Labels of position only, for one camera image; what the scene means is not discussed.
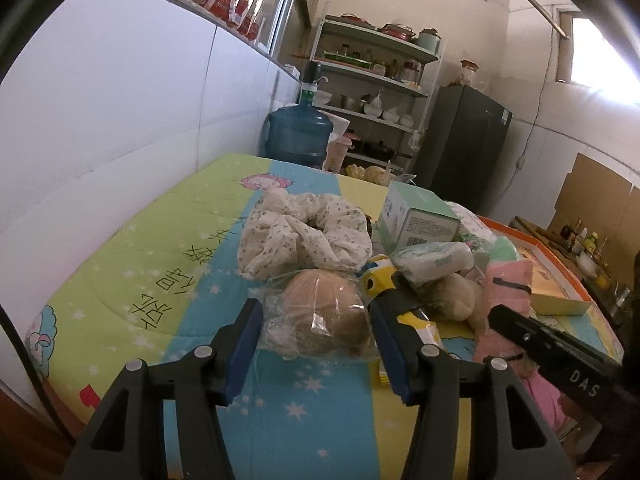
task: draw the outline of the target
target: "pink cloth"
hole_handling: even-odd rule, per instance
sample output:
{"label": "pink cloth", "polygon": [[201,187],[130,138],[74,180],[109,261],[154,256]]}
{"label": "pink cloth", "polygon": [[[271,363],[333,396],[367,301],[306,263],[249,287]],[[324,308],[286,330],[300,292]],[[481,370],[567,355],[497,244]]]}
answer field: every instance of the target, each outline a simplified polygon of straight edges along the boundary
{"label": "pink cloth", "polygon": [[546,423],[555,433],[560,431],[566,422],[567,416],[560,408],[560,390],[543,378],[537,371],[522,380],[525,389],[530,393],[533,400],[545,417]]}
{"label": "pink cloth", "polygon": [[[529,260],[497,262],[491,263],[487,267],[484,281],[484,301],[481,306],[476,306],[468,320],[476,333],[476,352],[473,357],[473,361],[476,363],[481,363],[487,356],[510,358],[524,352],[520,346],[489,328],[487,316],[495,305],[504,304],[522,316],[529,317],[531,295],[520,288],[494,283],[494,278],[531,286],[533,263]],[[535,364],[526,357],[510,361],[510,364],[519,377],[526,377],[536,369]]]}

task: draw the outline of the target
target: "floral cloth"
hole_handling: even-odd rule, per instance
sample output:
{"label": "floral cloth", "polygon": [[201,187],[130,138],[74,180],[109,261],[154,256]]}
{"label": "floral cloth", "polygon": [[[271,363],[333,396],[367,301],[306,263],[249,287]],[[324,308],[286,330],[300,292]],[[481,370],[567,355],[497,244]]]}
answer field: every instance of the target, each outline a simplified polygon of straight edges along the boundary
{"label": "floral cloth", "polygon": [[300,268],[362,268],[372,254],[363,211],[334,194],[264,191],[238,248],[238,267],[254,280]]}

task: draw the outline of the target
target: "black refrigerator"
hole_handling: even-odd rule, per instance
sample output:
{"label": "black refrigerator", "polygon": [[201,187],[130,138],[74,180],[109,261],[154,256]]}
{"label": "black refrigerator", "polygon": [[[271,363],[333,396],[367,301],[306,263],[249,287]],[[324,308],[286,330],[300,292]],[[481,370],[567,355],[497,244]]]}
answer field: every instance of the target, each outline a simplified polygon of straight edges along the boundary
{"label": "black refrigerator", "polygon": [[414,182],[476,212],[510,123],[510,111],[471,86],[441,88]]}

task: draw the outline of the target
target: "blue gripper pad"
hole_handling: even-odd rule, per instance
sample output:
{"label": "blue gripper pad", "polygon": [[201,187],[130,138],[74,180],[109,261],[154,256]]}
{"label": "blue gripper pad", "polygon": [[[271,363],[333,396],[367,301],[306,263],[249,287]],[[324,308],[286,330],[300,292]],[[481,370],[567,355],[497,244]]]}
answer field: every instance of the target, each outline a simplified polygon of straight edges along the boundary
{"label": "blue gripper pad", "polygon": [[[398,327],[410,329],[408,331],[409,337],[411,332],[417,336],[415,330],[411,327],[399,326],[395,314],[391,309],[385,308],[383,301],[373,300],[369,306],[369,315],[373,335],[376,338],[378,351],[385,365],[393,393],[400,397],[407,406],[417,404],[418,399],[412,395],[409,384],[410,366],[398,341]],[[421,342],[418,344],[416,351],[420,348],[420,345]]]}
{"label": "blue gripper pad", "polygon": [[262,304],[255,298],[244,302],[236,322],[221,327],[211,346],[216,351],[215,388],[221,406],[228,406],[242,391],[262,329]]}

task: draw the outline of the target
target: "bed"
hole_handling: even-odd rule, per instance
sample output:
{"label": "bed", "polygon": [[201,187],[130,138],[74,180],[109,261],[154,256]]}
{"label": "bed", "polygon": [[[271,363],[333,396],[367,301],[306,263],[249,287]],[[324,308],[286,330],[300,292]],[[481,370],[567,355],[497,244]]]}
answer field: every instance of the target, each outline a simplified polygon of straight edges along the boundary
{"label": "bed", "polygon": [[[177,360],[236,318],[256,285],[238,274],[239,235],[270,187],[339,194],[374,219],[386,195],[384,187],[346,176],[233,154],[159,197],[76,270],[26,335],[67,419],[86,423],[126,361]],[[615,356],[612,332],[599,314],[590,309],[577,322],[558,323]],[[450,352],[471,358],[468,326],[438,327]],[[396,480],[417,413],[380,385],[374,365],[285,361],[263,351],[241,395],[218,411],[239,480]],[[165,422],[170,474],[181,478],[170,402]],[[460,459],[461,475],[464,468]]]}

